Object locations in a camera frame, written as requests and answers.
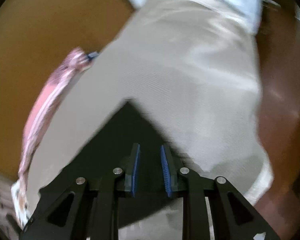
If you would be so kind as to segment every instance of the pink and white fabric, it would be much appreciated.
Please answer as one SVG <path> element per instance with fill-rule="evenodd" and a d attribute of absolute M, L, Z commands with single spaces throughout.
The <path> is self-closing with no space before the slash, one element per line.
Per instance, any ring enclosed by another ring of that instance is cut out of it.
<path fill-rule="evenodd" d="M 32 157 L 39 146 L 50 121 L 62 102 L 70 81 L 90 67 L 82 49 L 72 50 L 63 63 L 51 74 L 29 114 L 23 131 L 21 162 L 18 181 L 11 187 L 18 223 L 23 228 L 30 218 L 27 210 L 26 189 Z"/>

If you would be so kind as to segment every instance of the triangular cutout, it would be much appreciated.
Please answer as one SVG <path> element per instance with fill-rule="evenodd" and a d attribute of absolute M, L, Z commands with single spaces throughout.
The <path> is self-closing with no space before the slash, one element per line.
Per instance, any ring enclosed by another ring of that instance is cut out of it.
<path fill-rule="evenodd" d="M 256 234 L 253 240 L 265 240 L 265 238 L 266 238 L 266 232 L 263 232 L 262 234 Z"/>
<path fill-rule="evenodd" d="M 58 227 L 64 227 L 69 215 L 74 194 L 69 194 L 61 204 L 48 216 L 48 222 Z"/>
<path fill-rule="evenodd" d="M 240 226 L 253 220 L 253 216 L 249 210 L 241 203 L 239 199 L 236 198 L 232 192 L 228 193 L 228 199 L 234 214 L 234 220 L 237 225 Z"/>

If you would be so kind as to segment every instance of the wooden floor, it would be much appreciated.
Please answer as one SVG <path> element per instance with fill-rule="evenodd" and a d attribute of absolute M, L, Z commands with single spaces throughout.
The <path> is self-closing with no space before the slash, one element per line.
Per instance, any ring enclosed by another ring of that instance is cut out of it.
<path fill-rule="evenodd" d="M 259 137 L 274 183 L 256 208 L 280 237 L 300 225 L 292 184 L 300 171 L 300 22 L 292 0 L 266 12 L 257 36 L 263 100 Z M 7 0 L 0 9 L 0 171 L 15 179 L 27 115 L 74 47 L 101 50 L 132 14 L 127 0 Z"/>

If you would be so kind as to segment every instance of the silver bolt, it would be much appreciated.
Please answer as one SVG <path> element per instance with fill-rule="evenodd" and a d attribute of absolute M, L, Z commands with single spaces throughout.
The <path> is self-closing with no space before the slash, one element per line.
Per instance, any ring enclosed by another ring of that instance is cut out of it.
<path fill-rule="evenodd" d="M 189 169 L 186 168 L 186 167 L 183 167 L 183 168 L 180 169 L 180 172 L 181 172 L 182 174 L 188 174 L 188 173 L 189 173 Z"/>
<path fill-rule="evenodd" d="M 218 177 L 217 182 L 220 184 L 225 184 L 227 182 L 227 180 L 224 177 Z"/>
<path fill-rule="evenodd" d="M 122 173 L 122 169 L 121 168 L 114 168 L 113 169 L 113 173 L 114 174 L 121 174 Z"/>
<path fill-rule="evenodd" d="M 78 184 L 78 185 L 81 185 L 81 184 L 85 183 L 85 181 L 86 181 L 86 179 L 83 178 L 83 177 L 78 177 L 78 178 L 75 180 L 76 184 Z"/>

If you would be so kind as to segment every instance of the garment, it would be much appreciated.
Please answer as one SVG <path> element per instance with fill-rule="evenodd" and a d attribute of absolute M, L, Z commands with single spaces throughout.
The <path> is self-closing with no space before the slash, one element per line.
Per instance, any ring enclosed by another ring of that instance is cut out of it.
<path fill-rule="evenodd" d="M 27 209 L 26 188 L 33 154 L 71 80 L 88 67 L 88 56 L 80 48 L 72 50 L 63 63 L 51 74 L 29 114 L 23 131 L 19 180 L 11 188 L 17 219 L 22 228 L 30 218 Z"/>
<path fill-rule="evenodd" d="M 223 0 L 147 0 L 94 64 L 60 104 L 32 159 L 30 212 L 39 188 L 127 98 L 200 175 L 226 177 L 252 204 L 269 188 L 271 165 L 256 131 L 255 40 Z M 181 215 L 177 201 L 121 228 L 120 239 L 181 239 Z"/>

